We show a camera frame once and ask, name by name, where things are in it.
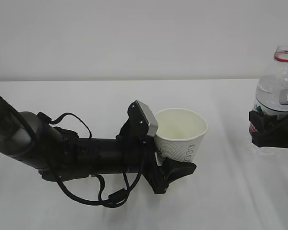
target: white table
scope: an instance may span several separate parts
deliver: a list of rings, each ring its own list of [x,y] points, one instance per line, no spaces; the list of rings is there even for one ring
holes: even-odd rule
[[[152,111],[183,107],[209,125],[195,156],[198,168],[154,195],[144,178],[117,209],[90,207],[67,198],[56,183],[0,154],[0,230],[288,230],[288,149],[255,153],[248,111],[257,80],[0,82],[0,95],[18,111],[52,118],[73,112],[97,138],[114,138],[127,108],[141,100]],[[60,124],[86,137],[74,118]],[[123,188],[121,175],[106,175],[105,194]],[[66,183],[97,200],[95,178]]]

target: paper cup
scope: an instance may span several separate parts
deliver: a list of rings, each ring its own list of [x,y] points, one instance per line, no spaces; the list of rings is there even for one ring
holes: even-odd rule
[[[159,128],[155,143],[159,159],[165,157],[176,161],[192,162],[208,125],[197,113],[180,108],[165,109],[156,114]]]

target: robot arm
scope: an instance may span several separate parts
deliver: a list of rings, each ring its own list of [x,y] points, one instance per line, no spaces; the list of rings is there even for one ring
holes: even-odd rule
[[[73,114],[66,113],[52,121],[42,112],[19,113],[0,97],[0,152],[37,169],[44,180],[56,181],[66,195],[78,202],[118,207],[127,200],[141,175],[155,194],[162,194],[169,183],[192,174],[196,168],[193,163],[169,158],[162,166],[157,165],[154,135],[158,123],[149,107],[140,101],[129,106],[129,118],[115,139],[97,139],[91,135],[79,138],[71,130],[51,126],[66,115]],[[129,185],[125,174],[133,172],[138,176]],[[104,181],[100,174],[104,173],[122,173],[127,185],[127,189],[111,194],[107,202],[101,200]],[[62,182],[90,175],[96,176],[101,184],[95,202],[74,196]]]

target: wire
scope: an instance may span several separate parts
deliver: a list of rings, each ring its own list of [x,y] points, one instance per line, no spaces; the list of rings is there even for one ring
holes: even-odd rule
[[[100,201],[91,201],[91,200],[86,200],[86,199],[82,199],[76,195],[74,195],[73,193],[71,193],[67,187],[65,186],[65,184],[63,183],[63,181],[60,179],[59,175],[57,174],[57,172],[54,170],[54,167],[48,157],[48,155],[46,154],[46,152],[43,149],[43,146],[40,144],[35,132],[33,131],[33,129],[31,128],[31,126],[27,123],[27,121],[21,116],[21,114],[15,110],[10,104],[8,104],[8,109],[9,111],[19,120],[19,122],[22,124],[22,126],[25,128],[25,130],[28,132],[29,136],[31,137],[32,141],[35,142],[35,144],[42,149],[42,155],[44,156],[47,165],[51,171],[51,173],[53,174],[55,181],[57,182],[57,184],[59,185],[60,189],[63,191],[63,193],[68,196],[70,199],[85,204],[85,205],[91,205],[91,206],[99,206],[99,205],[103,205],[103,202],[108,202],[108,200],[105,200],[103,202]]]
[[[143,172],[143,167],[144,167],[144,154],[141,154],[142,157],[141,157],[141,162],[140,162],[140,169],[138,171],[138,174],[134,180],[134,182],[132,183],[131,186],[129,186],[129,182],[128,182],[128,178],[127,178],[127,175],[125,172],[123,172],[123,177],[124,177],[124,181],[125,181],[125,184],[126,184],[126,187],[127,187],[127,195],[125,197],[124,200],[120,201],[119,203],[112,203],[109,199],[107,200],[102,200],[102,197],[101,197],[101,194],[102,192],[104,191],[105,189],[105,180],[103,178],[102,175],[99,175],[99,174],[96,174],[95,176],[98,178],[99,180],[99,183],[100,183],[100,189],[99,189],[99,192],[98,192],[98,201],[91,201],[91,200],[86,200],[86,199],[83,199],[83,198],[80,198],[76,195],[74,195],[73,193],[71,193],[67,187],[65,186],[65,184],[63,183],[63,181],[61,180],[60,176],[57,174],[56,170],[54,169],[54,166],[52,165],[51,163],[51,160],[49,158],[49,156],[46,154],[46,151],[44,150],[43,146],[40,144],[39,142],[39,139],[37,138],[35,132],[33,131],[33,129],[31,128],[31,126],[28,124],[28,122],[22,117],[22,115],[17,111],[15,110],[10,104],[8,104],[6,102],[7,106],[8,106],[8,109],[9,111],[11,112],[12,115],[14,115],[14,117],[16,119],[19,120],[19,122],[21,123],[21,125],[25,128],[25,130],[28,132],[29,136],[31,137],[32,141],[35,142],[36,146],[39,147],[41,149],[41,152],[42,152],[42,155],[43,157],[45,158],[45,161],[51,171],[51,173],[53,174],[54,176],[54,179],[56,181],[56,183],[58,184],[58,186],[60,187],[60,189],[63,191],[63,193],[69,197],[70,199],[76,201],[76,202],[79,202],[81,204],[85,204],[85,205],[90,205],[90,206],[100,206],[100,205],[103,205],[105,207],[110,207],[110,208],[115,208],[115,207],[120,207],[122,206],[124,203],[126,203],[128,197],[129,197],[129,194],[130,194],[130,191],[132,191],[134,189],[134,187],[137,185],[137,183],[139,182],[140,178],[141,178],[141,175],[142,175],[142,172]],[[55,125],[57,123],[59,123],[65,116],[67,115],[71,115],[71,116],[74,116],[76,117],[86,128],[87,130],[89,131],[89,140],[92,138],[92,132],[91,130],[89,129],[89,127],[79,118],[77,117],[76,115],[72,114],[72,113],[64,113],[62,114],[61,116],[59,116],[56,120],[54,121],[51,121],[50,124],[52,125]]]
[[[52,125],[56,125],[58,123],[60,123],[64,117],[66,117],[67,115],[70,115],[70,116],[73,116],[75,118],[77,118],[85,127],[86,129],[88,130],[88,132],[90,133],[90,136],[89,136],[89,141],[92,139],[92,132],[90,130],[90,128],[79,118],[77,117],[75,114],[72,114],[72,113],[63,113],[61,116],[59,116],[57,119],[55,119],[54,121],[51,121],[50,124]]]

